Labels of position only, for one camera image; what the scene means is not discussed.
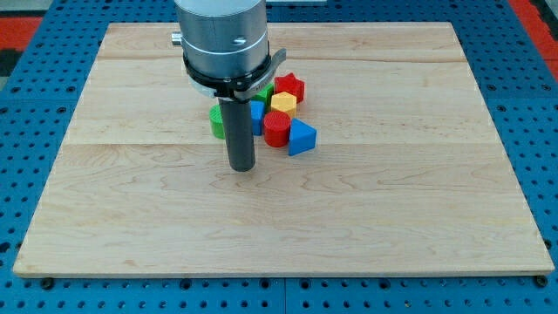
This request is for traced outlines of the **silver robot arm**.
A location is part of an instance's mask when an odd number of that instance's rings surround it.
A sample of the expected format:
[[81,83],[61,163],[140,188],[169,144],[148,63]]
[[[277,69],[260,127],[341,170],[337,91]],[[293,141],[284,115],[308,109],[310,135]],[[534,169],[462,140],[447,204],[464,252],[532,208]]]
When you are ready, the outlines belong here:
[[199,92],[218,99],[229,165],[255,165],[251,99],[287,59],[270,53],[264,0],[175,0],[187,75]]

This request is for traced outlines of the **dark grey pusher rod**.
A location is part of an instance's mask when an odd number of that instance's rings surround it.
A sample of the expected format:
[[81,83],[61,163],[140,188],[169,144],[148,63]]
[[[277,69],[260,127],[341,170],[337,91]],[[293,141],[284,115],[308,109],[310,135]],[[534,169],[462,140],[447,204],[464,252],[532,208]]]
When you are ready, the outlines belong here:
[[219,99],[229,165],[246,172],[255,165],[255,146],[249,101]]

